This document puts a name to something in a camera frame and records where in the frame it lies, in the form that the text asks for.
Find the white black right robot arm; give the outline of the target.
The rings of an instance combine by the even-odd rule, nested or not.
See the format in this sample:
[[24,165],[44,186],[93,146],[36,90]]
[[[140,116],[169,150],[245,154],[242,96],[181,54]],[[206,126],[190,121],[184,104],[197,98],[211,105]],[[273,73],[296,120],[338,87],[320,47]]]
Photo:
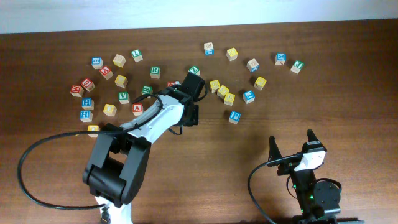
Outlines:
[[275,137],[269,138],[269,167],[278,168],[277,175],[287,175],[293,183],[302,213],[293,217],[294,223],[364,223],[357,218],[338,220],[341,213],[342,185],[333,179],[316,178],[314,171],[323,165],[327,149],[314,132],[307,131],[308,141],[302,150],[282,156]]

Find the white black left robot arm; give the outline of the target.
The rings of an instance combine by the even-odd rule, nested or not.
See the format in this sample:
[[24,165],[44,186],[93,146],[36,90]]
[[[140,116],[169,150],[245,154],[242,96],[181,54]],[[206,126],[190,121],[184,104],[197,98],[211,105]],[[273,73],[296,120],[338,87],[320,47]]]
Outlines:
[[199,75],[155,95],[156,101],[134,120],[106,124],[83,171],[83,182],[99,204],[101,223],[131,223],[131,202],[143,180],[153,143],[172,127],[198,124],[198,101],[208,90]]

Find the green V letter block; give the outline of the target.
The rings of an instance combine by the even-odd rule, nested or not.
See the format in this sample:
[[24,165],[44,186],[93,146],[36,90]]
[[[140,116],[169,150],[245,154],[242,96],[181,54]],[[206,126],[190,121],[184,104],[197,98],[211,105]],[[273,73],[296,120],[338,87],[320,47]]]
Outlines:
[[126,91],[119,92],[118,93],[118,100],[120,104],[128,104],[130,103],[130,96],[129,93]]

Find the blue P letter block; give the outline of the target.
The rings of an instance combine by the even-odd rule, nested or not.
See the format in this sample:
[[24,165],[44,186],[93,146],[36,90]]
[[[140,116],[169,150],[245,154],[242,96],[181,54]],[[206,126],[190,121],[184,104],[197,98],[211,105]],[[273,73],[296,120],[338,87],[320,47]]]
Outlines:
[[241,113],[237,111],[232,111],[229,116],[229,122],[233,124],[238,124],[240,118],[241,118]]

